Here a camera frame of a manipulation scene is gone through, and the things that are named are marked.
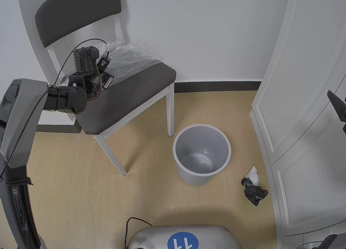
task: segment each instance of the crumpled black plastic bag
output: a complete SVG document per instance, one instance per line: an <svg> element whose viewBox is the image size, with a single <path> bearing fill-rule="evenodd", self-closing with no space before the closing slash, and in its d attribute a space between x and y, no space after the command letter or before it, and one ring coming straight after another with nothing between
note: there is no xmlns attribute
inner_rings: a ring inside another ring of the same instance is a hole
<svg viewBox="0 0 346 249"><path fill-rule="evenodd" d="M267 190L262 189L260 186L254 186L249 178L243 178L241 184L245 187L245 196L255 206L258 206L258 203L268 195Z"/></svg>

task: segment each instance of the white logo symbol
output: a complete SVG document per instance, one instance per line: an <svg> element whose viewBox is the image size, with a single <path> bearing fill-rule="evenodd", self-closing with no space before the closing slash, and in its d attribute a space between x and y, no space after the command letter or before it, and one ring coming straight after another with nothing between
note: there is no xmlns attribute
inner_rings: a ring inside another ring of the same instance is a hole
<svg viewBox="0 0 346 249"><path fill-rule="evenodd" d="M178 247L178 244L176 243L176 239L173 239L174 242L174 249L181 249L181 246ZM188 238L184 238L184 242L185 242L185 249L190 249L192 247L192 244L189 245L188 244Z"/></svg>

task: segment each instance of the bucket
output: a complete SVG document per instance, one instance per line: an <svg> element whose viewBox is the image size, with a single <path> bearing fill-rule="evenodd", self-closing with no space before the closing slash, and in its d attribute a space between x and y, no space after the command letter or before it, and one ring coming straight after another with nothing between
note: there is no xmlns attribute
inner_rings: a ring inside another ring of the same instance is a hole
<svg viewBox="0 0 346 249"><path fill-rule="evenodd" d="M180 131L173 143L179 177L200 186L221 172L231 159L231 144L218 128L194 124Z"/></svg>

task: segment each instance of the logo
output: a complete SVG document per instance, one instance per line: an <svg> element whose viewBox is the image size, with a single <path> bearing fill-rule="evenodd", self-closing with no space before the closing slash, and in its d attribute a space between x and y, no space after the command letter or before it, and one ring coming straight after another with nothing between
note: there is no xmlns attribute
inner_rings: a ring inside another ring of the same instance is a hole
<svg viewBox="0 0 346 249"><path fill-rule="evenodd" d="M198 239L191 233L179 232L170 237L168 249L198 249Z"/></svg>

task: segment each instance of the floor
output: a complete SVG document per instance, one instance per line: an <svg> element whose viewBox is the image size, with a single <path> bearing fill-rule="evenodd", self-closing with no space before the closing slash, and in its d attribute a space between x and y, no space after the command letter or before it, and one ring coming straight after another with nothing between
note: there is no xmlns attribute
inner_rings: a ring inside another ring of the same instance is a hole
<svg viewBox="0 0 346 249"><path fill-rule="evenodd" d="M92 136L36 133L28 163L35 223L48 249L123 248L125 224L135 216L153 225L216 224L226 227L244 249L274 249L276 235L269 195L255 207L240 184L253 165L269 190L249 116L255 91L175 94L175 134L206 123L228 137L228 166L200 187L184 184L173 159L161 99L107 143L128 171L121 176ZM145 227L132 221L129 237ZM0 246L16 249L2 207Z"/></svg>

